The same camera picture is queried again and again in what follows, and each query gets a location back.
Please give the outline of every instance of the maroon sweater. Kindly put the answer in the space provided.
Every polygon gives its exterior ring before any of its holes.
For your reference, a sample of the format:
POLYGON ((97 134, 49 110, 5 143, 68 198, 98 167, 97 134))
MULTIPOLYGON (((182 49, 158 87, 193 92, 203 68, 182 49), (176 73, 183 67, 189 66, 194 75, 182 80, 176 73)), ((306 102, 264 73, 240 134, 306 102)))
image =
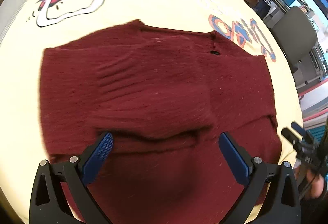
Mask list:
POLYGON ((53 162, 112 132, 114 149, 88 188, 115 224, 218 223, 242 191, 221 132, 266 162, 281 153, 264 56, 216 31, 136 20, 47 48, 40 111, 53 162))

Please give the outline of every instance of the metal screw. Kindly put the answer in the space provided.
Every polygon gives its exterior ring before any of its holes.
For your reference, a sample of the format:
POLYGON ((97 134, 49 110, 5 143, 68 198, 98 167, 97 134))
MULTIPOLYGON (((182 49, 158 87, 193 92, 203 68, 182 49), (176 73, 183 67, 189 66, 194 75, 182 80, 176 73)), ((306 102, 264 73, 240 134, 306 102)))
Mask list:
POLYGON ((44 166, 47 163, 47 161, 44 159, 40 162, 40 166, 44 166))
POLYGON ((71 162, 71 163, 75 163, 76 161, 78 161, 78 157, 77 156, 72 156, 70 159, 69 159, 69 161, 71 162))
POLYGON ((258 156, 257 157, 254 157, 254 162, 257 163, 257 164, 261 164, 262 163, 262 159, 259 158, 258 156))
POLYGON ((290 168, 290 163, 289 163, 288 161, 285 161, 285 162, 284 162, 284 166, 285 166, 286 168, 290 168))

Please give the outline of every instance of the gray chair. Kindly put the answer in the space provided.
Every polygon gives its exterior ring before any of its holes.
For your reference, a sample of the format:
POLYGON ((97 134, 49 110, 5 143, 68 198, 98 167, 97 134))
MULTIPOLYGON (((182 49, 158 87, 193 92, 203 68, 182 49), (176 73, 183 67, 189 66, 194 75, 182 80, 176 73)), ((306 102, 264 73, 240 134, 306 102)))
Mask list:
POLYGON ((270 31, 283 51, 292 73, 296 72, 298 61, 318 41, 312 22, 297 6, 288 10, 270 31))

